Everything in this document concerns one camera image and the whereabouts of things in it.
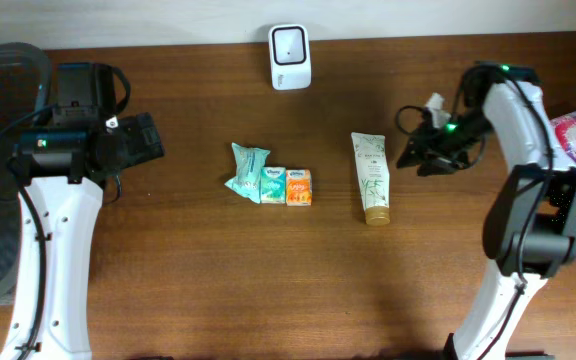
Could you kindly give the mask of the teal tissue pack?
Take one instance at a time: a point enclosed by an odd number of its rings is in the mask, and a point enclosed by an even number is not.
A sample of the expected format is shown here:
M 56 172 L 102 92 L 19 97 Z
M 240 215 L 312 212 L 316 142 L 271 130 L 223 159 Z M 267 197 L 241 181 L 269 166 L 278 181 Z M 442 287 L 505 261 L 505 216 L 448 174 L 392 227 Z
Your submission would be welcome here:
M 260 200 L 262 204 L 286 203 L 286 169 L 284 167 L 262 169 Z

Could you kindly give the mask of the teal wipes pouch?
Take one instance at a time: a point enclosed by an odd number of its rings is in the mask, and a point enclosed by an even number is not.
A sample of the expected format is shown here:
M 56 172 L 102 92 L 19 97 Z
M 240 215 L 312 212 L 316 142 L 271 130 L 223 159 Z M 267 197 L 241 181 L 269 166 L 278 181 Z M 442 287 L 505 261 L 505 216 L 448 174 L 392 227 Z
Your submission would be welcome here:
M 256 204 L 261 203 L 261 172 L 270 151 L 261 148 L 243 147 L 232 143 L 236 163 L 235 176 L 225 182 L 225 186 L 239 196 Z

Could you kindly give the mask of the orange tissue pack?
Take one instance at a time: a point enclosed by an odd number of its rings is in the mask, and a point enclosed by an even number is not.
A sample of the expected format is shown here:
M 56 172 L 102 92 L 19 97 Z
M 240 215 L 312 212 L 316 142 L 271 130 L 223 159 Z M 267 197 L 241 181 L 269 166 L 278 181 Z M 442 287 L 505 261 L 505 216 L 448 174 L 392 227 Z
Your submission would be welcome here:
M 286 171 L 286 203 L 288 206 L 312 204 L 312 176 L 309 170 Z

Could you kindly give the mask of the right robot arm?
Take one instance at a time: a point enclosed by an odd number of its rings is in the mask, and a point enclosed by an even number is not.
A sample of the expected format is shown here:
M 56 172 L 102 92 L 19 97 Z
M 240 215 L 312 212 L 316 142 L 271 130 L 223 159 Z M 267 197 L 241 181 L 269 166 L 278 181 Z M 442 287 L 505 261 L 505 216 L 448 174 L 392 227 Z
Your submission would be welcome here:
M 557 139 L 529 67 L 478 62 L 463 73 L 453 105 L 464 111 L 419 108 L 422 121 L 408 132 L 396 166 L 414 167 L 421 177 L 451 175 L 474 166 L 472 146 L 497 136 L 508 177 L 483 224 L 484 278 L 440 356 L 508 359 L 531 300 L 576 259 L 576 164 Z

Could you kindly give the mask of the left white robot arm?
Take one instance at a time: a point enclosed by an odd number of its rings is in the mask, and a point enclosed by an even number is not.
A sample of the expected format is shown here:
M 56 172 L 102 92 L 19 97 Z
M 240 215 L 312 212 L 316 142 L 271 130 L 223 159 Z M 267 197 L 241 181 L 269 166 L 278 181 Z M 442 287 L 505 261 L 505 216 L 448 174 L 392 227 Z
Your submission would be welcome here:
M 55 104 L 36 111 L 6 168 L 18 189 L 20 252 L 3 359 L 89 359 L 93 232 L 109 180 L 163 157 L 148 113 L 123 117 L 131 85 L 100 63 L 57 68 Z

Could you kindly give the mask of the cream tube gold cap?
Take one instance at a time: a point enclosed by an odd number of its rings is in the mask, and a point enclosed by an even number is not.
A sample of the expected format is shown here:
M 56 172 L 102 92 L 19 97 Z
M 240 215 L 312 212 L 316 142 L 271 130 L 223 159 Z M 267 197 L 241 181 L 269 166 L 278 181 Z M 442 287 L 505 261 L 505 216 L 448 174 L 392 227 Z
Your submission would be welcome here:
M 390 223 L 390 173 L 385 137 L 353 132 L 351 139 L 365 222 L 371 226 L 387 225 Z

